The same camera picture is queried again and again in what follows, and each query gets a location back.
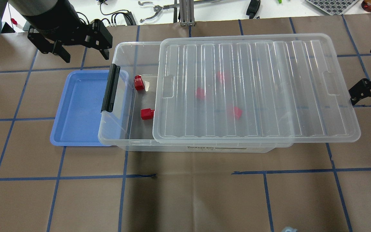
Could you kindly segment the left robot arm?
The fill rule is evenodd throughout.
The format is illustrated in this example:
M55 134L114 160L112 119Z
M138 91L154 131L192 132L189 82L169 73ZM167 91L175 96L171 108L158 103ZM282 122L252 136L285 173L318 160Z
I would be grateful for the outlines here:
M109 59L111 33L100 19L82 22L68 0L0 0L0 34L7 3L29 22L28 40L41 53L54 54L69 63L71 55L65 46L82 45Z

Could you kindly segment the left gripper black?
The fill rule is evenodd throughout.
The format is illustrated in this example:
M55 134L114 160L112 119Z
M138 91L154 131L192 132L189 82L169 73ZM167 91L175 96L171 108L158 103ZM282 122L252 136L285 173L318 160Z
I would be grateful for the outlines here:
M22 0L22 16L30 23L29 41L41 53L55 54L70 63L65 46L82 45L109 60L111 33L100 19L83 22L68 0Z

